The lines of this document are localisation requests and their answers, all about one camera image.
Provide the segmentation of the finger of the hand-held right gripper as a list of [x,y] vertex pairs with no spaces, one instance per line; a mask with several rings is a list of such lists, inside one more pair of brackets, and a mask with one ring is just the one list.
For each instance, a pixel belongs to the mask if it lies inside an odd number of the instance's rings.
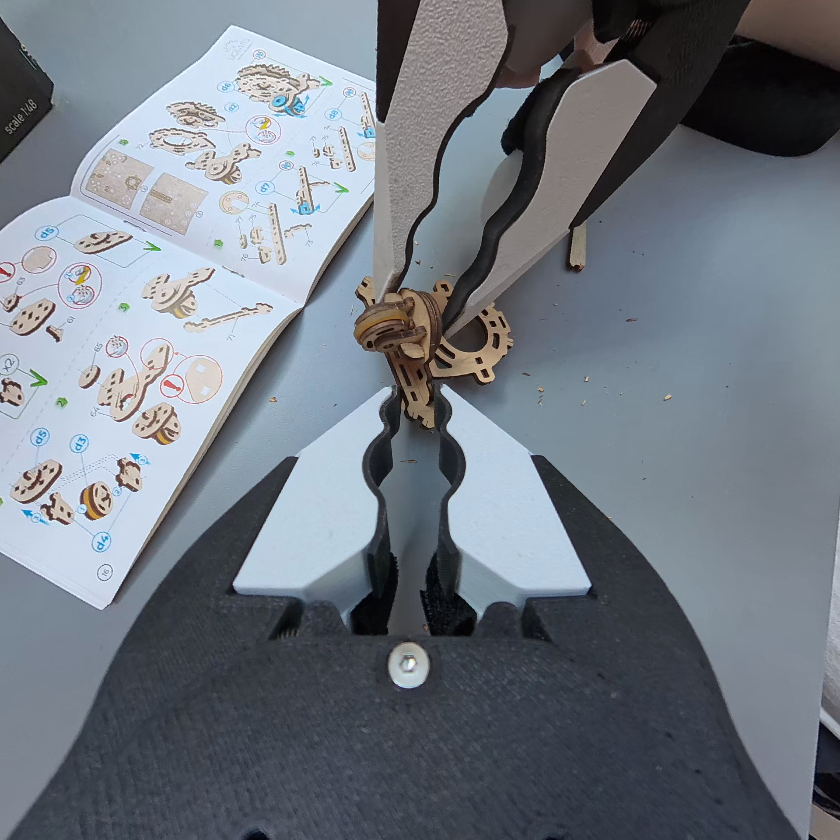
[[413,237],[438,199],[460,121],[490,94],[508,53],[502,1],[380,1],[375,77],[377,301],[401,285]]
[[655,89],[626,59],[579,76],[562,69],[548,80],[525,124],[517,179],[455,283],[448,330],[473,319],[568,234]]

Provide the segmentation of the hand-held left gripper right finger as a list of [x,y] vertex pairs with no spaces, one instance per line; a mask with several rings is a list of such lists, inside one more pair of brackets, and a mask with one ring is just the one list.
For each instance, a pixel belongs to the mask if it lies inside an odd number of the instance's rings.
[[441,385],[438,465],[450,488],[426,578],[432,635],[468,635],[489,605],[591,587],[529,451]]

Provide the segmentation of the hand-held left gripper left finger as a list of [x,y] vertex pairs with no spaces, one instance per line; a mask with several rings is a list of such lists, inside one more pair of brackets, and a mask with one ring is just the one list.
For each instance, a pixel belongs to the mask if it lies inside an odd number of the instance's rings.
[[237,593],[330,602],[354,633],[386,634],[397,568],[379,486],[399,425],[399,391],[386,387],[299,453]]

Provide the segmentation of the wooden ring part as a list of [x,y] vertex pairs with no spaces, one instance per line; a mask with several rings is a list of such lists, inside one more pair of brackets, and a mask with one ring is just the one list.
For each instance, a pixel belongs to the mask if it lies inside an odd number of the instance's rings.
[[433,359],[429,361],[432,377],[443,379],[472,375],[479,384],[494,380],[494,366],[513,345],[510,327],[493,301],[478,313],[473,323],[479,323],[484,331],[483,345],[475,351],[466,351],[441,339]]

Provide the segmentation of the wooden model gear assembly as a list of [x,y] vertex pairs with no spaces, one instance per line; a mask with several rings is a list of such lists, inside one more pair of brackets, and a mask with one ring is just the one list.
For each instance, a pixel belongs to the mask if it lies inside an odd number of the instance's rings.
[[434,394],[429,365],[443,338],[445,299],[403,288],[375,298],[371,277],[356,290],[366,308],[357,318],[353,335],[367,351],[383,353],[403,394],[405,415],[434,427]]

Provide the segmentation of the open assembly instruction booklet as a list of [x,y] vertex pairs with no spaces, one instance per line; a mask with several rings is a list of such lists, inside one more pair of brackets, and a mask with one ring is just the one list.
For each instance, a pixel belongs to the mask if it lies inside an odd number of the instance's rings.
[[373,197],[375,84],[231,27],[2,230],[2,552],[97,608]]

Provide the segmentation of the black model kit box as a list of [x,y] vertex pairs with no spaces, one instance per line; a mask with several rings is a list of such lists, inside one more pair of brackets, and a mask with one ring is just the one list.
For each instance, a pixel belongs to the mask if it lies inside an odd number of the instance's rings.
[[52,109],[54,83],[2,20],[1,161]]

